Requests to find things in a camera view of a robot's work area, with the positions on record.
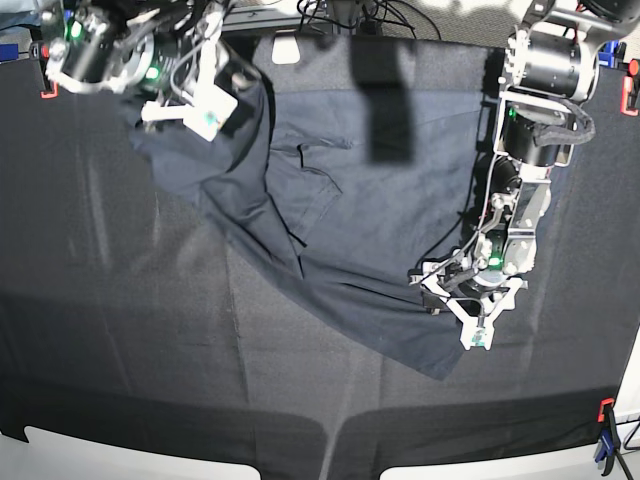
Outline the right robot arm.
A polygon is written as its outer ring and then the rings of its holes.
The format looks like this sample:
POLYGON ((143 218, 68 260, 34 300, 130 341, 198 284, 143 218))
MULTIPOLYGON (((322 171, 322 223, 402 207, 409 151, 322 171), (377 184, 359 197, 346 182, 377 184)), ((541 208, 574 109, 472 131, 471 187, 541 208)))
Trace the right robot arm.
POLYGON ((258 74, 222 38, 228 1, 46 1, 46 79, 73 94, 139 96, 146 130, 178 123, 211 142, 254 109, 258 74))

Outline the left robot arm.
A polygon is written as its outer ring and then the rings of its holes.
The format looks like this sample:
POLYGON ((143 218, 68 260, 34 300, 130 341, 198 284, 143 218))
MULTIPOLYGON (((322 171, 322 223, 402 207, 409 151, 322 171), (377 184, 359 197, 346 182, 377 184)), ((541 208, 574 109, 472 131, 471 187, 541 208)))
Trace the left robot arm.
POLYGON ((551 202, 551 171, 595 135, 582 106, 599 77, 599 53, 639 23, 636 1, 533 1, 508 39, 482 211, 466 243, 425 261, 410 282, 426 310, 485 320, 513 307, 535 265, 537 227, 551 202))

